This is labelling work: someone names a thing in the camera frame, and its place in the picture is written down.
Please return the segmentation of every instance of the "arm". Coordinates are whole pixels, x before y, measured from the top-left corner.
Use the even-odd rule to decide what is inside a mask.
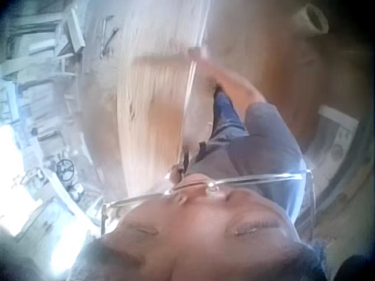
[[[246,109],[255,102],[267,102],[263,95],[244,77],[231,70],[216,66],[208,60],[194,58],[197,66],[208,76],[214,78],[231,99],[234,109],[242,121],[245,119]]]

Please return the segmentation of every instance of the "man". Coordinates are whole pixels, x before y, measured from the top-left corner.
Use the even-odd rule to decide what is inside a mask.
[[[219,86],[212,135],[176,188],[304,170],[276,108],[244,78],[192,56]],[[71,280],[326,280],[293,225],[304,185],[227,186],[208,196],[202,184],[148,200],[82,251]]]

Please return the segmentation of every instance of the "eyeglasses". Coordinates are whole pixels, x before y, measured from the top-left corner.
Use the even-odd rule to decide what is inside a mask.
[[[255,185],[255,184],[263,184],[263,183],[275,183],[279,181],[286,181],[286,180],[303,180],[304,175],[309,176],[310,187],[307,189],[310,193],[310,211],[311,211],[311,225],[314,226],[314,218],[315,218],[315,192],[313,186],[313,175],[311,170],[302,170],[297,173],[283,173],[283,174],[254,174],[250,176],[243,176],[243,177],[231,177],[228,179],[221,179],[221,180],[200,180],[194,181],[187,184],[183,184],[181,186],[175,186],[171,189],[167,190],[164,193],[152,193],[146,194],[143,196],[127,198],[120,201],[114,201],[111,203],[104,204],[101,209],[101,235],[105,234],[105,223],[108,219],[108,211],[110,209],[116,210],[120,208],[128,207],[128,210],[131,210],[131,206],[139,205],[145,201],[171,196],[176,193],[181,193],[186,190],[197,189],[197,188],[205,188],[206,195],[209,197],[214,197],[222,191],[223,186],[247,186],[247,185]]]

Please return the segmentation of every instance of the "gray shirt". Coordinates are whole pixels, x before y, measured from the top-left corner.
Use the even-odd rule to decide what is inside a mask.
[[[244,125],[247,132],[242,136],[220,143],[209,140],[191,161],[186,174],[225,179],[306,169],[301,150],[275,106],[263,102],[251,104]],[[277,203],[295,222],[304,197],[305,178],[258,184],[251,189]]]

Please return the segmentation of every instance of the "hair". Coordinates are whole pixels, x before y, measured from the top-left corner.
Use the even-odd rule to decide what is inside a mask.
[[[141,265],[141,261],[106,247],[98,239],[81,251],[68,281],[140,281],[143,280],[139,275]],[[304,244],[293,257],[262,271],[256,280],[327,281],[319,256]]]

